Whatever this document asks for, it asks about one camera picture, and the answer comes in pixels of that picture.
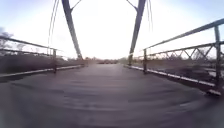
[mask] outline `bridge deck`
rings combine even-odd
[[[223,102],[121,65],[95,65],[1,83],[10,128],[223,127]]]

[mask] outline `white sky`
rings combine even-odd
[[[70,0],[71,6],[77,1]],[[137,0],[130,1],[137,6]],[[14,38],[47,45],[53,3],[54,0],[21,0],[20,3],[16,0],[1,0],[0,17],[4,17],[5,20],[0,21],[0,27],[13,33]],[[224,0],[151,0],[151,3],[154,30],[149,32],[145,8],[136,50],[224,18]],[[72,16],[84,57],[127,56],[136,12],[126,0],[82,0],[73,10]],[[212,35],[213,31],[203,32],[153,50],[161,51],[213,42]],[[61,1],[51,46],[70,55],[75,54]]]

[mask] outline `metal railing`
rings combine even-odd
[[[56,73],[57,69],[68,69],[82,65],[82,61],[60,54],[63,51],[59,49],[4,36],[0,36],[0,40],[38,49],[34,52],[23,48],[0,48],[0,78],[47,71]]]
[[[223,84],[221,72],[222,69],[224,69],[224,66],[221,64],[223,62],[222,59],[224,58],[224,54],[221,52],[221,45],[224,44],[224,41],[220,40],[219,32],[219,26],[222,24],[224,24],[224,19],[217,20],[168,40],[146,47],[140,50],[143,54],[135,56],[131,61],[129,60],[128,65],[129,67],[132,65],[142,67],[141,69],[144,74],[150,72],[173,78],[176,77],[178,79],[188,79],[188,81],[195,80],[197,83],[208,83],[209,85],[214,85],[214,88],[220,89]],[[148,51],[152,51],[152,48],[156,46],[212,28],[214,29],[215,35],[215,42],[213,43],[147,54]],[[203,72],[210,73],[207,74],[209,77],[208,79],[200,78],[200,75],[202,75]]]

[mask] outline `distant trees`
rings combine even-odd
[[[4,36],[4,37],[12,37],[13,35],[5,32],[4,28],[0,27],[0,36]],[[8,40],[4,40],[4,39],[0,39],[0,49],[4,49],[4,48],[11,48],[10,45],[7,44]]]

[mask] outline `bare tree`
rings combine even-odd
[[[202,60],[204,59],[204,55],[205,55],[205,50],[199,49],[194,53],[194,58],[195,60]]]
[[[24,46],[26,46],[26,45],[25,45],[25,44],[17,44],[17,45],[16,45],[16,48],[17,48],[19,51],[22,51]]]
[[[12,34],[9,34],[8,32],[4,31],[4,28],[0,27],[0,36],[4,36],[7,38],[12,37]],[[4,40],[4,39],[0,39],[0,49],[4,49],[4,48],[11,48],[10,45],[7,44],[8,40]]]

